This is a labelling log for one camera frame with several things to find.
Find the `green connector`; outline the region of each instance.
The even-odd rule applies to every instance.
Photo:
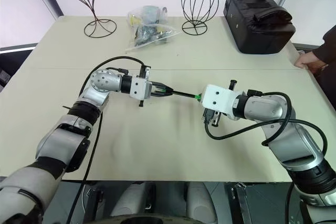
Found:
[[[198,101],[200,101],[201,100],[201,94],[196,94],[195,95],[195,99],[197,99]]]

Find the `plastic bag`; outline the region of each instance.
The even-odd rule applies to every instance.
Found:
[[[137,29],[139,25],[166,24],[167,8],[146,5],[134,9],[128,13],[128,23],[134,29]]]
[[[134,9],[128,13],[128,23],[133,29],[134,41],[126,50],[143,47],[153,42],[166,43],[167,38],[180,33],[167,25],[166,7],[146,5]]]
[[[163,44],[167,42],[167,39],[179,34],[175,28],[163,25],[163,24],[148,24],[148,25],[138,25],[134,45],[126,50],[132,50],[134,48],[144,47],[150,43]]]

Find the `black cable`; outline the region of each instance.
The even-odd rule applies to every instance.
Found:
[[[290,196],[292,194],[294,188],[294,182],[290,183],[290,186],[287,191],[286,201],[285,201],[285,224],[288,224],[289,221],[289,202],[290,202]]]
[[[69,212],[66,224],[70,224],[70,222],[71,222],[72,215],[74,214],[73,211],[75,210],[77,201],[78,201],[78,199],[80,197],[80,193],[82,192],[84,184],[86,182],[86,179],[88,178],[88,175],[89,175],[89,172],[90,172],[90,168],[91,168],[91,164],[92,164],[92,160],[93,160],[93,156],[95,154],[96,147],[97,147],[98,140],[99,140],[99,135],[100,135],[100,129],[101,129],[102,121],[103,121],[103,112],[101,112],[101,114],[100,114],[98,132],[97,132],[95,144],[93,145],[93,149],[92,149],[92,153],[91,153],[91,156],[90,156],[89,164],[88,164],[88,167],[86,168],[86,172],[85,172],[84,178],[83,178],[82,182],[80,183],[80,186],[79,186],[79,189],[78,189],[77,194],[75,196],[75,199],[73,200],[73,203],[72,203],[72,206],[71,206],[71,209],[70,209],[70,212]]]
[[[141,61],[141,60],[138,60],[137,58],[133,58],[133,57],[129,57],[129,56],[118,56],[118,57],[113,57],[113,58],[110,58],[104,62],[102,62],[101,64],[97,65],[89,74],[88,76],[86,77],[81,89],[80,89],[80,92],[79,92],[79,95],[81,95],[83,93],[83,90],[85,88],[85,85],[86,83],[88,82],[88,80],[90,79],[91,75],[93,72],[95,72],[97,69],[99,69],[101,66],[111,62],[111,61],[114,61],[114,60],[119,60],[119,59],[128,59],[128,60],[134,60],[138,63],[140,63],[141,65],[144,65],[144,63]],[[98,125],[98,132],[97,132],[97,136],[96,136],[96,140],[95,140],[95,143],[93,145],[93,149],[92,149],[92,153],[91,153],[91,156],[90,156],[90,160],[89,160],[89,164],[88,164],[88,167],[86,168],[86,172],[85,172],[85,175],[84,175],[84,178],[82,180],[82,182],[80,183],[80,186],[79,186],[79,189],[77,191],[77,194],[75,196],[75,199],[73,200],[73,203],[72,203],[72,206],[71,206],[71,209],[70,209],[70,212],[69,212],[69,215],[68,215],[68,219],[67,219],[67,222],[66,224],[70,224],[71,222],[71,218],[72,218],[72,215],[74,214],[74,210],[75,210],[75,207],[76,207],[76,204],[77,204],[77,201],[80,197],[80,194],[81,194],[81,191],[83,190],[83,187],[84,187],[84,184],[85,182],[87,181],[87,177],[89,175],[89,172],[90,172],[90,168],[91,168],[91,164],[92,164],[92,160],[93,160],[93,157],[94,157],[94,154],[95,154],[95,151],[96,151],[96,147],[97,147],[97,144],[98,144],[98,140],[99,140],[99,135],[100,135],[100,129],[101,129],[101,124],[102,124],[102,121],[103,121],[103,112],[101,112],[100,114],[100,120],[99,120],[99,125]]]
[[[288,97],[288,95],[286,95],[285,93],[281,93],[281,92],[269,92],[269,93],[264,93],[263,95],[280,95],[280,96],[282,96],[282,97],[284,97],[286,99],[286,102],[287,102],[287,112],[286,112],[286,116],[285,116],[284,119],[278,119],[280,121],[272,120],[272,121],[257,123],[257,124],[251,125],[249,127],[243,128],[243,129],[241,129],[239,131],[236,131],[236,132],[224,135],[224,136],[213,136],[210,133],[210,131],[209,131],[208,125],[204,124],[205,131],[208,134],[208,136],[211,137],[212,139],[215,139],[215,140],[223,140],[223,139],[227,139],[229,137],[233,137],[233,136],[236,136],[238,134],[244,133],[246,131],[255,129],[255,128],[260,127],[260,126],[264,126],[264,125],[272,124],[272,123],[276,123],[276,122],[282,122],[282,125],[280,126],[280,128],[277,130],[276,133],[274,133],[270,138],[262,141],[262,143],[261,143],[262,146],[268,146],[268,144],[271,141],[273,141],[275,138],[277,138],[284,131],[285,127],[287,126],[288,122],[290,121],[290,116],[291,116],[291,113],[292,113],[292,103],[291,103],[290,98]]]
[[[95,71],[96,71],[97,69],[99,69],[101,66],[103,66],[103,65],[105,65],[105,64],[107,64],[107,63],[109,63],[109,62],[111,62],[111,61],[113,61],[113,60],[119,60],[119,59],[134,60],[134,61],[140,63],[141,65],[144,65],[144,63],[143,63],[141,60],[138,60],[137,58],[133,58],[133,57],[129,57],[129,56],[117,56],[117,57],[113,57],[113,58],[111,58],[111,59],[108,59],[108,60],[102,62],[101,64],[97,65],[97,66],[96,66],[96,67],[95,67],[95,68],[88,74],[88,76],[86,77],[86,79],[85,79],[85,81],[84,81],[83,86],[82,86],[81,89],[80,89],[79,95],[83,93],[84,88],[85,88],[85,85],[86,85],[86,83],[89,81],[89,79],[90,79],[90,77],[91,77],[91,75],[92,75],[93,72],[95,72]]]
[[[322,138],[322,142],[323,142],[323,145],[322,145],[322,153],[323,155],[325,156],[325,154],[327,153],[327,149],[328,149],[328,140],[327,140],[327,137],[326,135],[324,134],[324,132],[319,128],[317,127],[316,125],[310,123],[310,122],[307,122],[307,121],[303,121],[303,120],[298,120],[298,119],[277,119],[277,120],[272,120],[272,121],[267,121],[267,122],[261,122],[261,123],[257,123],[257,124],[254,124],[252,126],[249,126],[249,127],[246,127],[244,129],[241,129],[239,131],[236,131],[236,132],[233,132],[233,133],[230,133],[230,134],[227,134],[225,136],[213,136],[210,131],[209,131],[209,128],[208,128],[208,124],[204,124],[204,127],[205,127],[205,132],[208,134],[209,137],[211,137],[212,139],[215,139],[215,140],[223,140],[223,139],[226,139],[226,138],[229,138],[229,137],[232,137],[232,136],[236,136],[238,134],[241,134],[241,133],[244,133],[246,131],[249,131],[249,130],[252,130],[252,129],[255,129],[257,127],[260,127],[260,126],[264,126],[264,125],[268,125],[268,124],[273,124],[273,123],[279,123],[279,122],[285,122],[287,121],[288,122],[291,122],[291,123],[299,123],[299,124],[304,124],[306,126],[309,126],[311,128],[313,128],[314,130],[316,130],[321,138]],[[288,191],[287,191],[287,196],[286,196],[286,202],[285,202],[285,224],[287,224],[289,222],[289,203],[290,203],[290,196],[292,194],[292,191],[293,191],[293,188],[294,188],[294,182],[292,182],[288,188]]]
[[[286,95],[285,93],[282,92],[268,92],[268,93],[264,93],[263,95],[280,95],[283,98],[286,99],[287,102],[287,112],[286,112],[286,116],[285,116],[285,121],[282,123],[282,125],[280,126],[280,128],[277,130],[276,133],[274,133],[270,138],[266,139],[265,141],[262,141],[262,146],[268,146],[268,144],[273,141],[274,139],[276,139],[286,128],[290,116],[292,114],[292,103],[290,101],[290,98],[288,95]]]
[[[116,71],[118,71],[118,68],[113,68],[113,67],[108,67],[108,68],[105,68],[106,70],[110,70],[110,69],[112,69],[112,70],[116,70]]]
[[[250,130],[253,130],[255,128],[264,126],[264,125],[273,124],[273,123],[280,123],[280,122],[284,122],[285,120],[286,119],[275,119],[275,120],[271,120],[271,121],[267,121],[267,122],[256,123],[254,125],[251,125],[249,127],[243,128],[239,131],[227,134],[225,136],[214,136],[210,133],[207,124],[204,124],[204,127],[205,127],[205,132],[209,137],[211,137],[212,139],[215,139],[215,140],[223,140],[223,139],[227,139],[227,138],[242,134],[246,131],[250,131]],[[303,125],[309,126],[309,127],[313,128],[314,130],[316,130],[320,134],[320,136],[322,138],[322,141],[323,141],[322,153],[324,155],[326,154],[327,148],[328,148],[328,140],[327,140],[327,137],[324,134],[324,132],[319,127],[317,127],[315,124],[312,124],[312,123],[304,121],[304,120],[299,120],[299,119],[289,119],[289,122],[303,124]]]
[[[322,141],[323,141],[322,153],[325,156],[325,154],[327,153],[327,149],[328,149],[328,141],[327,141],[327,138],[326,138],[324,133],[323,133],[323,136],[321,135],[321,137],[322,137]],[[290,202],[290,196],[293,192],[293,189],[294,189],[294,182],[292,182],[290,184],[290,186],[288,188],[288,191],[287,191],[287,196],[286,196],[286,201],[285,201],[285,224],[287,224],[289,222],[289,202]],[[323,223],[323,222],[333,222],[333,221],[328,220],[328,221],[321,221],[321,222],[318,222],[318,223]]]
[[[315,224],[326,223],[326,222],[336,223],[336,220],[323,220],[323,221],[316,222]]]

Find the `bag handle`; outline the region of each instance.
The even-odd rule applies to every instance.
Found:
[[[287,24],[292,20],[292,16],[283,7],[275,6],[256,13],[254,19],[263,24]]]

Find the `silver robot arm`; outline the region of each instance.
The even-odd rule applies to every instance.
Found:
[[[143,71],[144,78],[104,69],[92,74],[89,87],[38,144],[35,161],[0,183],[0,223],[41,223],[64,173],[81,165],[110,91],[128,93],[140,101],[150,97],[150,67]]]
[[[221,113],[233,120],[244,118],[255,122],[285,117],[287,103],[282,97],[245,95],[242,91],[234,91],[234,84],[229,89],[214,85],[205,88],[201,99],[205,123],[218,126]],[[295,119],[294,110],[291,119]],[[280,123],[262,126],[266,138],[273,136],[279,128]],[[268,147],[293,180],[307,223],[336,220],[336,173],[308,131],[299,124],[288,123]]]

